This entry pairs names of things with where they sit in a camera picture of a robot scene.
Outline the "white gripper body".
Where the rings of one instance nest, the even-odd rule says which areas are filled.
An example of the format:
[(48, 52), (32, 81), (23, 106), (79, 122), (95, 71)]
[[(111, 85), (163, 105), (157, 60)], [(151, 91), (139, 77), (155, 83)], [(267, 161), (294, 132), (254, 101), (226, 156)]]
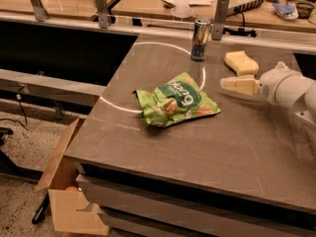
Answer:
[(270, 104), (293, 109), (296, 103), (305, 104), (305, 94), (314, 85), (313, 79), (279, 61), (275, 68), (260, 77), (259, 92)]

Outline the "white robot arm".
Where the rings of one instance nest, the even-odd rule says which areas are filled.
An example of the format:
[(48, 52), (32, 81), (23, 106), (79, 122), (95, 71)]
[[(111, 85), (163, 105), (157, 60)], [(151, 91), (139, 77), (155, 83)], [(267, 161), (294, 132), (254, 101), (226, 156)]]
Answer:
[(315, 159), (316, 151), (316, 81), (290, 69), (283, 61), (263, 73), (220, 80), (224, 90), (244, 95), (260, 94), (271, 105), (280, 107), (289, 119), (291, 136), (297, 155)]

